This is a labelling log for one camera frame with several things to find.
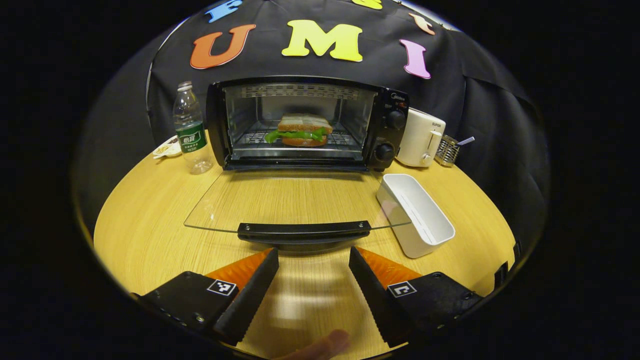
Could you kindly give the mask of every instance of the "metal basket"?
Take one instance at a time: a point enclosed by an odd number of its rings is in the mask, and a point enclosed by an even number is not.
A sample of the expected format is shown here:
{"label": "metal basket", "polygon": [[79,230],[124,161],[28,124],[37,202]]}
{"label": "metal basket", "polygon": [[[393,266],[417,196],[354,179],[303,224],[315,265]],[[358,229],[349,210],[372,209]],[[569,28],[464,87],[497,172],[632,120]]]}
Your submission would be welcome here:
{"label": "metal basket", "polygon": [[458,141],[449,135],[443,135],[438,150],[436,150],[435,160],[444,167],[452,167],[458,157]]}

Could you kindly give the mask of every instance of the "blue letter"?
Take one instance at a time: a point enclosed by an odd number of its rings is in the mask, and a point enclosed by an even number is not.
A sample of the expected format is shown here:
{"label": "blue letter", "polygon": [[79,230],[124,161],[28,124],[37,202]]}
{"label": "blue letter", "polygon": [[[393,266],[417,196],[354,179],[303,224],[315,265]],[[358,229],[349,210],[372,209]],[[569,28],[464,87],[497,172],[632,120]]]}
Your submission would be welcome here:
{"label": "blue letter", "polygon": [[212,23],[222,17],[225,17],[227,15],[229,15],[230,13],[238,10],[237,7],[242,5],[242,0],[230,0],[227,1],[226,3],[217,6],[211,10],[209,10],[208,13],[209,15],[211,15],[211,20],[209,20],[209,23]]}

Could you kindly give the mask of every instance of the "oven dial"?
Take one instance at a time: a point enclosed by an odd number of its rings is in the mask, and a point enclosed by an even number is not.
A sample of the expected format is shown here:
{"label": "oven dial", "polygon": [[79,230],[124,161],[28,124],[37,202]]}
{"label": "oven dial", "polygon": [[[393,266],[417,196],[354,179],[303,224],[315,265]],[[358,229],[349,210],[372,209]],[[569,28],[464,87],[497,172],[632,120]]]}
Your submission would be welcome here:
{"label": "oven dial", "polygon": [[390,161],[396,156],[393,145],[384,143],[376,148],[376,158],[380,161]]}
{"label": "oven dial", "polygon": [[391,111],[387,115],[387,125],[400,130],[406,125],[406,117],[401,111]]}

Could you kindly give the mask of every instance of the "plastic water bottle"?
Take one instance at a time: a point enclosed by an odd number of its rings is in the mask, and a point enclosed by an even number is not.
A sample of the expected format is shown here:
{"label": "plastic water bottle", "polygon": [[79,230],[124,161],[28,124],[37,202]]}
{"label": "plastic water bottle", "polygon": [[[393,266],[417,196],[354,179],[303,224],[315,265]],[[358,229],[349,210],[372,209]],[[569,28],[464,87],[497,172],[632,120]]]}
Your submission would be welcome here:
{"label": "plastic water bottle", "polygon": [[213,156],[207,146],[200,103],[192,87],[190,81],[178,85],[178,95],[173,104],[173,125],[190,172],[202,174],[212,167]]}

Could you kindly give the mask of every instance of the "oven door handle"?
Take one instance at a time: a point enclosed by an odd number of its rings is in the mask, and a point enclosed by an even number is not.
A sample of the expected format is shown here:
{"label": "oven door handle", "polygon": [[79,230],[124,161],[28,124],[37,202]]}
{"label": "oven door handle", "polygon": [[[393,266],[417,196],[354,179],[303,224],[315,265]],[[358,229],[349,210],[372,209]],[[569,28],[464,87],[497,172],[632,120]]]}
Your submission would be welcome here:
{"label": "oven door handle", "polygon": [[326,224],[249,224],[241,222],[238,238],[272,245],[334,243],[369,235],[368,221]]}

